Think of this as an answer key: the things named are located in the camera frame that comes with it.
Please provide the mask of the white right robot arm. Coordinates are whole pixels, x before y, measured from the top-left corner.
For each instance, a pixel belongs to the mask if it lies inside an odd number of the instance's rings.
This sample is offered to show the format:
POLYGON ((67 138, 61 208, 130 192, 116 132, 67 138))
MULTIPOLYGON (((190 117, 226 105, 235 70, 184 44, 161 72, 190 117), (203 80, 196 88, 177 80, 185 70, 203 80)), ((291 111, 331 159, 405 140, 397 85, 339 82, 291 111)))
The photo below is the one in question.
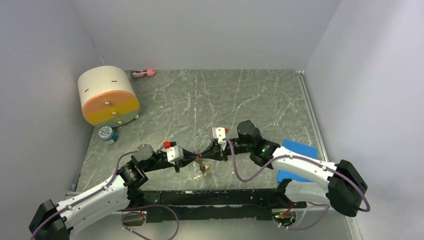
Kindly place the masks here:
POLYGON ((282 208, 292 203, 310 202, 329 206, 347 217, 356 217, 358 212, 371 210, 365 196, 368 185, 347 160, 323 161, 289 150, 263 138, 250 120, 238 124, 236 138, 228 138, 223 127, 212 128, 210 138, 210 145, 200 153, 200 157, 217 161, 231 157, 234 172, 241 182, 252 181, 266 168, 308 179, 308 182, 284 179, 278 185, 275 202, 282 208), (242 178, 237 169, 237 154, 249 154, 250 160, 260 167, 258 172, 247 179, 242 178))

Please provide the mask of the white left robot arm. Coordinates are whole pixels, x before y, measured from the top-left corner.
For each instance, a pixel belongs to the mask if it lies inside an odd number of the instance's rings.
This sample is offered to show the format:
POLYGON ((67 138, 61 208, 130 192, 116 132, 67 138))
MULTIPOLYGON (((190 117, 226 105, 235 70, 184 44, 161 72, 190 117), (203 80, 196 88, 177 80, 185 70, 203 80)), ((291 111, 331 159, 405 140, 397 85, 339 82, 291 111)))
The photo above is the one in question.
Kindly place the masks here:
POLYGON ((130 156, 124 165, 116 164, 112 175, 100 184, 57 203, 43 202, 29 224, 32 240, 69 240, 91 224, 117 211, 140 213, 162 207, 147 199, 140 187, 148 181, 147 172, 180 168, 200 158, 175 142, 165 142, 159 150, 149 144, 139 145, 124 153, 118 163, 130 156))

